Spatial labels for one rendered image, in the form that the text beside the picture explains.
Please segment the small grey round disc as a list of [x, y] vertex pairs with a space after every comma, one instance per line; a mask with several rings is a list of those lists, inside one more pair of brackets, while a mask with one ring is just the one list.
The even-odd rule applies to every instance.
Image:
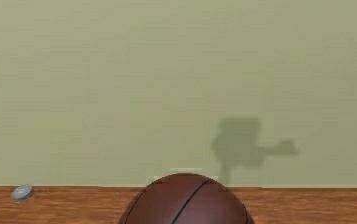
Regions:
[[16, 187], [12, 192], [11, 192], [11, 199], [14, 202], [24, 202], [28, 200], [34, 192], [34, 188], [29, 185], [29, 184], [23, 184], [18, 187]]

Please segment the brown basketball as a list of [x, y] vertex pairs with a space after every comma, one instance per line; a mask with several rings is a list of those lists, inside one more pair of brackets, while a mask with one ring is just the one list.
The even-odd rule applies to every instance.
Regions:
[[118, 224], [256, 224], [246, 206], [209, 177], [177, 173], [157, 179], [129, 203]]

